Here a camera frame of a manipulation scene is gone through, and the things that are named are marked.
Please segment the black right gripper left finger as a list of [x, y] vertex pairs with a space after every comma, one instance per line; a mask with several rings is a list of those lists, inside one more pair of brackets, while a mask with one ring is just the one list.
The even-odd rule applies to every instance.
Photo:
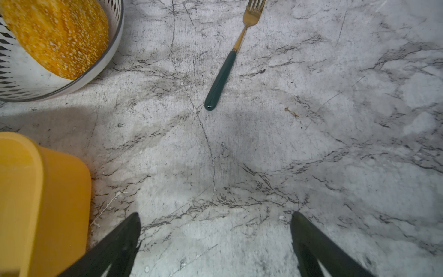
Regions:
[[59, 276], [101, 277], [106, 273], [108, 277], [128, 277], [139, 249], [140, 234], [140, 217], [134, 212]]

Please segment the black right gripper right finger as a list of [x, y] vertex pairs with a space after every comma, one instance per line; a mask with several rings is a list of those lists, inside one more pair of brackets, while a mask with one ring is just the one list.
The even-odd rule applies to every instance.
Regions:
[[322, 277], [324, 274], [320, 264], [333, 277], [373, 275], [298, 211], [292, 215], [290, 230], [294, 253], [298, 259], [298, 269], [303, 277]]

